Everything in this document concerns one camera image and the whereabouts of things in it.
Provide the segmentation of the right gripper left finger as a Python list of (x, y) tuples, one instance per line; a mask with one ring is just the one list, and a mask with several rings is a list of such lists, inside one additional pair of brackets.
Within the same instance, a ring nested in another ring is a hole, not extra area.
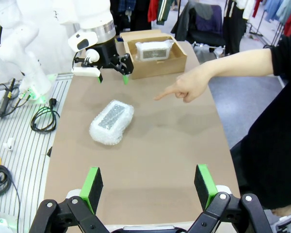
[(29, 232), (65, 233), (68, 228), (77, 226), (83, 233), (107, 233), (107, 228), (96, 216), (102, 189), (100, 168), (90, 168), (78, 195), (61, 203), (51, 199), (40, 203)]

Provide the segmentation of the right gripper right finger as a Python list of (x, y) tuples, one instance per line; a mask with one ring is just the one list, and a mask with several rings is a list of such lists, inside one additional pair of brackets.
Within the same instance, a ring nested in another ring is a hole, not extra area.
[(214, 233), (222, 222), (231, 223), (237, 233), (271, 233), (272, 229), (258, 197), (241, 198), (219, 192), (206, 164), (196, 166), (194, 185), (203, 209), (189, 233)]

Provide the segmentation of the person's right hand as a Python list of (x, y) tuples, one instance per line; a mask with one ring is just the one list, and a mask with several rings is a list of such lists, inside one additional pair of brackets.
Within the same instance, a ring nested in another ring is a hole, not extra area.
[(176, 98), (189, 103), (202, 95), (206, 90), (213, 73), (204, 65), (178, 76), (177, 80), (158, 94), (154, 100), (174, 94)]

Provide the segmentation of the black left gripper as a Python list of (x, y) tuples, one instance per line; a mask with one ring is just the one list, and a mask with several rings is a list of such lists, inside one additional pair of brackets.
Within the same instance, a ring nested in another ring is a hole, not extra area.
[[(109, 40), (105, 43), (96, 44), (96, 51), (99, 53), (99, 60), (96, 66), (98, 68), (115, 68), (123, 75), (124, 84), (128, 84), (129, 75), (133, 72), (133, 63), (129, 53), (125, 53), (118, 57), (115, 40)], [(99, 71), (98, 81), (103, 82), (101, 71)]]

